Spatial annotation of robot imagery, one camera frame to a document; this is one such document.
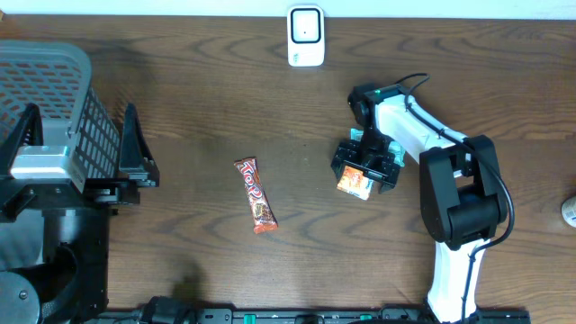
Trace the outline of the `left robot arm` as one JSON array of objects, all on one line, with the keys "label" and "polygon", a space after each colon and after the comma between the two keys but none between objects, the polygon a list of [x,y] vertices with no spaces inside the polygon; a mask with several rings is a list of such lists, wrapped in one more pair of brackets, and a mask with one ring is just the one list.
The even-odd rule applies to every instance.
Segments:
[{"label": "left robot arm", "polygon": [[1,142],[1,221],[37,211],[43,224],[41,261],[1,273],[3,323],[82,323],[102,314],[111,217],[139,203],[141,188],[159,185],[134,104],[118,141],[93,108],[80,114],[78,140],[51,144],[47,133],[57,126],[28,103]]}]

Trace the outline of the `orange snack packet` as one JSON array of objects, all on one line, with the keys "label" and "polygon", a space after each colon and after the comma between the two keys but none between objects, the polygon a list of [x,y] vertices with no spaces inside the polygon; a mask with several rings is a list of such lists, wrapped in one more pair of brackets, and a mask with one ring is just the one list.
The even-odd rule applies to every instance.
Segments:
[{"label": "orange snack packet", "polygon": [[337,183],[337,189],[367,201],[373,189],[374,181],[364,176],[361,170],[345,166]]}]

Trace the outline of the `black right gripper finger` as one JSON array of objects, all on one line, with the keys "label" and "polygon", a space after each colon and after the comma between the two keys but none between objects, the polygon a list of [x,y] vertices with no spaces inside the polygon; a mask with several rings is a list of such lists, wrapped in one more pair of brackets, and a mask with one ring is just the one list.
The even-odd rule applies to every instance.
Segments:
[{"label": "black right gripper finger", "polygon": [[378,183],[380,184],[378,193],[383,194],[385,192],[394,189],[398,182],[398,177],[399,177],[398,173],[392,173],[390,175],[383,176],[382,179],[378,181]]},{"label": "black right gripper finger", "polygon": [[347,165],[349,159],[350,159],[349,155],[335,155],[332,158],[330,167],[334,172],[337,181],[341,179],[344,173],[344,168]]}]

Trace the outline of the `mint green wipes pack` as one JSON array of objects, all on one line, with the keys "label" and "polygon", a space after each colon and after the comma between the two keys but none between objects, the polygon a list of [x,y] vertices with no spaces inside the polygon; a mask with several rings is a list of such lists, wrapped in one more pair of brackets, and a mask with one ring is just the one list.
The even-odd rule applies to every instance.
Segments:
[{"label": "mint green wipes pack", "polygon": [[[365,135],[364,130],[358,130],[358,129],[350,130],[351,140],[361,141],[364,135]],[[388,153],[393,154],[393,163],[398,165],[399,167],[405,167],[404,163],[404,155],[406,153],[405,149],[397,141],[389,137],[387,137],[385,140],[388,142],[388,147],[386,151]]]}]

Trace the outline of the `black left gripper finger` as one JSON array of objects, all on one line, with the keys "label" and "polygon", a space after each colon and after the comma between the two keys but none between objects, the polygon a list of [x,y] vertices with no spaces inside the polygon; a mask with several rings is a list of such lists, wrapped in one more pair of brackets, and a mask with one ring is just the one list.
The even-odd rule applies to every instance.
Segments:
[{"label": "black left gripper finger", "polygon": [[158,178],[158,165],[144,139],[133,103],[127,104],[124,114],[119,169],[129,178]]},{"label": "black left gripper finger", "polygon": [[28,103],[15,128],[1,145],[1,175],[10,175],[10,167],[20,147],[42,145],[41,111],[36,104]]}]

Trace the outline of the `green lid jar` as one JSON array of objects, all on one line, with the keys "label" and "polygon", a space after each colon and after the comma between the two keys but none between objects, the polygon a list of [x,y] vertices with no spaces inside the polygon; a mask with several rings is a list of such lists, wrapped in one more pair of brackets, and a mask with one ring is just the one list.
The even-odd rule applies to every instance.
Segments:
[{"label": "green lid jar", "polygon": [[576,197],[568,198],[562,203],[561,214],[564,221],[573,228],[576,228]]}]

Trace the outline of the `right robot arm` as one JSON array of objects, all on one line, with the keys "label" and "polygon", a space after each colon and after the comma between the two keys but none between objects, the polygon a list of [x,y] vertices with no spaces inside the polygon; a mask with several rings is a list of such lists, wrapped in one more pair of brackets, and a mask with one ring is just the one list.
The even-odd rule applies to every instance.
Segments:
[{"label": "right robot arm", "polygon": [[474,295],[482,257],[497,227],[512,218],[493,142],[451,130],[400,83],[356,86],[347,101],[359,127],[332,159],[337,189],[363,200],[374,185],[390,191],[404,158],[412,157],[420,214],[436,245],[427,316],[437,323],[479,320]]}]

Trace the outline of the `white barcode scanner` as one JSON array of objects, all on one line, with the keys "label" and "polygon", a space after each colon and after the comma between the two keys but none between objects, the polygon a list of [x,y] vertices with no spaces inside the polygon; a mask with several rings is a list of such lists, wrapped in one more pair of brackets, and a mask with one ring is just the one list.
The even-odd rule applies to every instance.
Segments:
[{"label": "white barcode scanner", "polygon": [[315,4],[292,6],[286,15],[287,59],[292,67],[318,67],[325,58],[325,16]]}]

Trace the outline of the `grey plastic basket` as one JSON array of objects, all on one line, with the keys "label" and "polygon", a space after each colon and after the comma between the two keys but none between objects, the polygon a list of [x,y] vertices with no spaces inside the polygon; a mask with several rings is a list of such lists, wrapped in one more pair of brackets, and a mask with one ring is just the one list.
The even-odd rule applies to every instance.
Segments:
[{"label": "grey plastic basket", "polygon": [[40,108],[42,146],[67,146],[88,179],[117,175],[121,136],[91,86],[92,65],[79,47],[59,42],[1,43],[1,139],[27,104]]}]

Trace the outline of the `red Top chocolate bar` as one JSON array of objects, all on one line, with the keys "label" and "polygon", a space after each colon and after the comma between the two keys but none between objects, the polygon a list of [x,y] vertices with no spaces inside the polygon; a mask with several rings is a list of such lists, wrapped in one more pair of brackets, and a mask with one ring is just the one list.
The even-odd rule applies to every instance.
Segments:
[{"label": "red Top chocolate bar", "polygon": [[257,169],[257,160],[247,157],[234,162],[234,167],[241,173],[254,222],[254,232],[261,234],[278,229],[277,220],[267,200]]}]

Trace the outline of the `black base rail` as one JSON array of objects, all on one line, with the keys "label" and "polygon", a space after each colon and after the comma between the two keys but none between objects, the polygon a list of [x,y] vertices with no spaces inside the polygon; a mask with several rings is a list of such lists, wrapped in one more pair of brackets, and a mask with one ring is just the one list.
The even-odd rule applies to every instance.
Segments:
[{"label": "black base rail", "polygon": [[239,310],[234,307],[195,308],[161,296],[135,310],[108,310],[93,323],[187,323],[187,324],[433,324],[431,309],[424,305],[386,304],[376,310]]}]

